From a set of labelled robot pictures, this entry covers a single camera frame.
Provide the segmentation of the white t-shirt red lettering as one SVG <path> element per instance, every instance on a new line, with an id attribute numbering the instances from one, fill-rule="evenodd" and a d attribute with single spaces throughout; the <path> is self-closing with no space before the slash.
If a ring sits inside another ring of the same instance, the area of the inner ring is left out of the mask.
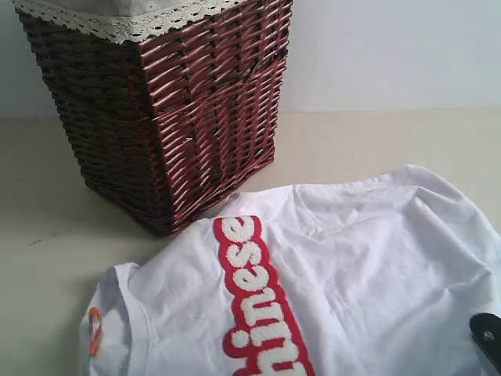
<path id="1" fill-rule="evenodd" d="M 500 311 L 500 237 L 408 165 L 235 193 L 144 265 L 110 267 L 80 375 L 479 375 L 468 321 Z"/>

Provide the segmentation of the brown wicker laundry basket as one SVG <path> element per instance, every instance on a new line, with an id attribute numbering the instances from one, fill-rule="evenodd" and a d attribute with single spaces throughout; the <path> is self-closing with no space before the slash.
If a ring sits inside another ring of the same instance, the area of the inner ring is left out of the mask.
<path id="1" fill-rule="evenodd" d="M 274 158 L 292 2 L 115 44 L 16 9 L 85 183 L 158 235 Z"/>

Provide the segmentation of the white lace cloth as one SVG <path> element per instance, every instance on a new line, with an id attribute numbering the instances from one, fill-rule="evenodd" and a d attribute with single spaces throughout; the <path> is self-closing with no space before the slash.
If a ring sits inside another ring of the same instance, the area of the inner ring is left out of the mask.
<path id="1" fill-rule="evenodd" d="M 214 16 L 240 1 L 14 1 L 15 9 L 115 44 L 143 42 Z"/>

